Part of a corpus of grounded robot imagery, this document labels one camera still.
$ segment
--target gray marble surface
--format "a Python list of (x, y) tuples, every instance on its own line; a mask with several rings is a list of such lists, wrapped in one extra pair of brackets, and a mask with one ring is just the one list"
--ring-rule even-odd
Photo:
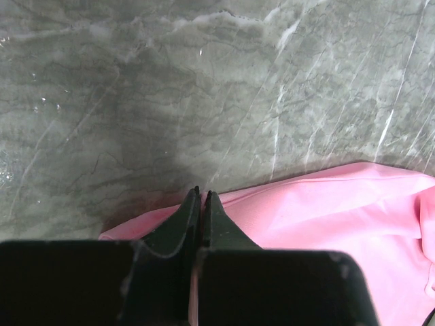
[(0, 239), (358, 160), (435, 175), (435, 0), (0, 0)]

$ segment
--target black object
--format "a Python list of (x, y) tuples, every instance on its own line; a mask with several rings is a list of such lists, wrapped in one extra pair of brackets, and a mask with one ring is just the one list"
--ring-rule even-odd
[(352, 258), (262, 250), (197, 187), (141, 240), (0, 244), (0, 326), (188, 321), (378, 325)]

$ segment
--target pink fabric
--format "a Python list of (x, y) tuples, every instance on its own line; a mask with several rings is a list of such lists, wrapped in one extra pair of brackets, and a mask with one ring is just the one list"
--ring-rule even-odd
[[(422, 325), (435, 308), (435, 178), (356, 163), (220, 196), (228, 216), (270, 249), (327, 249), (363, 269), (380, 323)], [(141, 238), (177, 206), (100, 239)]]

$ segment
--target pink garment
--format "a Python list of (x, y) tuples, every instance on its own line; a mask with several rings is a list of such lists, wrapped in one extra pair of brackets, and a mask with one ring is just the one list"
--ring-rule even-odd
[[(435, 178), (356, 163), (220, 196), (228, 216), (269, 249), (344, 251), (361, 266), (379, 321), (420, 326), (435, 308)], [(177, 206), (100, 239), (137, 239)]]

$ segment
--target folded pink fabric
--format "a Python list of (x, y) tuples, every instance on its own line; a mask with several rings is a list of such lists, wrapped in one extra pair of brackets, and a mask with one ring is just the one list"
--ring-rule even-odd
[[(350, 254), (382, 325), (422, 325), (435, 308), (435, 178), (356, 163), (220, 198), (263, 248)], [(148, 212), (100, 239), (141, 238), (176, 210)]]

